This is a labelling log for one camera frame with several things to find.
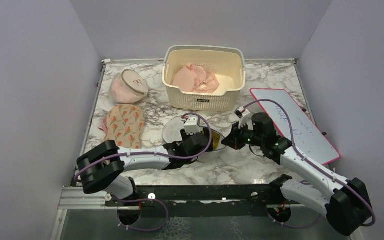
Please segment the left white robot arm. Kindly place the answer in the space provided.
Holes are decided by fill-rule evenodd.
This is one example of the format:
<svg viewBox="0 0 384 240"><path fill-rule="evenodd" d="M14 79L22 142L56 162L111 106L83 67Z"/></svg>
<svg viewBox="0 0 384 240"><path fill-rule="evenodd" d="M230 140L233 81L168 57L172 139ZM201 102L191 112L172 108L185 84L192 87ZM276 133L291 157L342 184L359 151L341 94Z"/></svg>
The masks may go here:
<svg viewBox="0 0 384 240"><path fill-rule="evenodd" d="M157 148L124 148L114 140L106 140L77 159L74 179L82 184L85 194L104 191L129 206L137 200L137 188L133 178L122 176L123 172L180 169L211 149L212 141L213 133L208 127Z"/></svg>

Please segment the yellow bra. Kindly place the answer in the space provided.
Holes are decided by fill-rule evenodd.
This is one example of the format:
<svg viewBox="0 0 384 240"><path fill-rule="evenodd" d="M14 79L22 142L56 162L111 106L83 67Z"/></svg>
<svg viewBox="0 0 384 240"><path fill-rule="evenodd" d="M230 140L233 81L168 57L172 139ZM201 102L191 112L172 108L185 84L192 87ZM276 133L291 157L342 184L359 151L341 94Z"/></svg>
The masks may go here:
<svg viewBox="0 0 384 240"><path fill-rule="evenodd" d="M220 133L218 133L217 131L212 132L212 149L214 152L218 150L222 139L223 136Z"/></svg>

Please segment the pink bra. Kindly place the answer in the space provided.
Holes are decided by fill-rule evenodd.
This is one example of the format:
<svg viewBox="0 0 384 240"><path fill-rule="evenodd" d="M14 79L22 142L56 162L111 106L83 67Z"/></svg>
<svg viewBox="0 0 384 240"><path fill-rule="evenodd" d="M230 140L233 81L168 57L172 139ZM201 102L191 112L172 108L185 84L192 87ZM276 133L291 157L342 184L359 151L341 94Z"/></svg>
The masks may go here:
<svg viewBox="0 0 384 240"><path fill-rule="evenodd" d="M220 82L213 71L188 63L176 73L171 85L182 92L213 94Z"/></svg>

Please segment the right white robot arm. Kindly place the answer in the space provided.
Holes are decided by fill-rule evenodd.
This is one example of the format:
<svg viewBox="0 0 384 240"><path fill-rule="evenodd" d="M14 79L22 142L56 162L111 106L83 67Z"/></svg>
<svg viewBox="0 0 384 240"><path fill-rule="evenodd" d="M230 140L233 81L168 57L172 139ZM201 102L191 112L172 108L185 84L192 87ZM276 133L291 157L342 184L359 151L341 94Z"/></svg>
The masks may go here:
<svg viewBox="0 0 384 240"><path fill-rule="evenodd" d="M302 153L286 137L277 134L273 120L263 112L251 117L252 129L241 115L222 144L234 150L246 145L259 147L263 156L298 174L310 185L283 175L271 182L269 199L280 204L284 200L300 203L326 217L331 227L343 236L368 226L375 219L365 183L359 178L347 179L328 170Z"/></svg>

